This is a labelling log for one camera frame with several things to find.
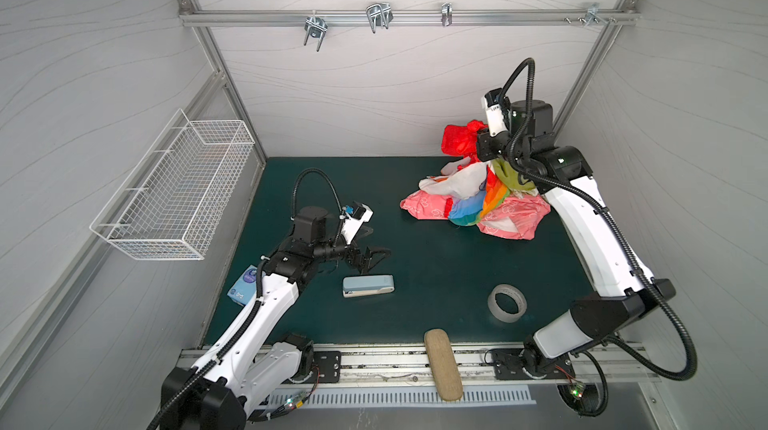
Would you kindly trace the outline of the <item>red cloth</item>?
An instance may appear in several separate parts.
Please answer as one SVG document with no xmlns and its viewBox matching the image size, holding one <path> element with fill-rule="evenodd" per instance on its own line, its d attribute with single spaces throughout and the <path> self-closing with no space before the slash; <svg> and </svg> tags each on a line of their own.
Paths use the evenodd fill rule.
<svg viewBox="0 0 768 430">
<path fill-rule="evenodd" d="M 471 162 L 479 161 L 477 156 L 477 135 L 488 126 L 472 120 L 464 126 L 447 125 L 443 130 L 441 152 L 451 157 L 469 158 Z"/>
</svg>

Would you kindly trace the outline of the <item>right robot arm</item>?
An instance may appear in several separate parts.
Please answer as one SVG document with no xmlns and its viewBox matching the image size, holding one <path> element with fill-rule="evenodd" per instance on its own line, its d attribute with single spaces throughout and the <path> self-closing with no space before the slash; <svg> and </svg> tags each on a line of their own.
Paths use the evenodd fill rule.
<svg viewBox="0 0 768 430">
<path fill-rule="evenodd" d="M 551 107 L 534 97 L 535 72 L 534 59 L 527 58 L 501 88 L 483 97 L 487 126 L 477 134 L 477 156 L 483 162 L 501 159 L 520 183 L 535 185 L 560 217 L 593 291 L 526 339 L 517 358 L 520 370 L 544 380 L 568 356 L 584 356 L 598 367 L 592 348 L 614 345 L 664 379 L 691 379 L 698 355 L 690 332 L 669 304 L 674 285 L 654 277 L 642 263 L 603 202 L 582 153 L 555 145 Z M 619 335 L 654 310 L 667 317 L 680 338 L 685 355 L 680 370 L 653 363 Z"/>
</svg>

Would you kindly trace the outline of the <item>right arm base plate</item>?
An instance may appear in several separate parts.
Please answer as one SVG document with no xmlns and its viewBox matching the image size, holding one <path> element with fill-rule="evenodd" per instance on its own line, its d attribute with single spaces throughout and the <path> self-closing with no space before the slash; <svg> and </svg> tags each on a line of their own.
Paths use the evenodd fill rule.
<svg viewBox="0 0 768 430">
<path fill-rule="evenodd" d="M 573 380 L 576 373 L 568 355 L 549 359 L 529 348 L 494 348 L 485 352 L 483 363 L 499 381 Z"/>
</svg>

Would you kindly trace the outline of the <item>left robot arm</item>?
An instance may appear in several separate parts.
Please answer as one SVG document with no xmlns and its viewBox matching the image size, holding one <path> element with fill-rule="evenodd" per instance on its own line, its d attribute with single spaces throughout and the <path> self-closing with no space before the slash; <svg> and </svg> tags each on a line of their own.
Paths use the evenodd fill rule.
<svg viewBox="0 0 768 430">
<path fill-rule="evenodd" d="M 334 235 L 327 233 L 329 213 L 298 205 L 291 196 L 291 229 L 255 268 L 255 291 L 222 336 L 190 368 L 174 368 L 161 388 L 160 408 L 151 429 L 243 429 L 299 409 L 311 396 L 303 391 L 274 409 L 263 402 L 286 381 L 318 385 L 313 342 L 287 334 L 265 356 L 258 354 L 284 314 L 297 302 L 321 265 L 345 263 L 367 277 L 388 258 L 383 247 L 361 248 L 370 235 L 372 209 L 362 203 L 338 205 Z"/>
</svg>

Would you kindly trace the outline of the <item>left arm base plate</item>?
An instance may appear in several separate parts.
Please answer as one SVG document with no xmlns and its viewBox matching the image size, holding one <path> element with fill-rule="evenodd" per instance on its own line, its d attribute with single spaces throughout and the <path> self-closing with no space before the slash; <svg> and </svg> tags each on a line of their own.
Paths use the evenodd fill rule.
<svg viewBox="0 0 768 430">
<path fill-rule="evenodd" d="M 303 354 L 297 372 L 288 379 L 292 384 L 338 383 L 341 377 L 340 351 L 317 351 Z"/>
</svg>

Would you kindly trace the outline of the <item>rainbow striped cloth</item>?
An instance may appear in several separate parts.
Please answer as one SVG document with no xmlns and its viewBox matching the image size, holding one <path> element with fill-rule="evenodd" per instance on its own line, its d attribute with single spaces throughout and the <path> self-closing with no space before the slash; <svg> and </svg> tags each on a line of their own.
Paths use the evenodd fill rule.
<svg viewBox="0 0 768 430">
<path fill-rule="evenodd" d="M 444 200 L 440 214 L 457 225 L 472 226 L 510 194 L 490 162 L 466 157 L 446 164 L 437 176 L 422 179 L 419 190 Z"/>
</svg>

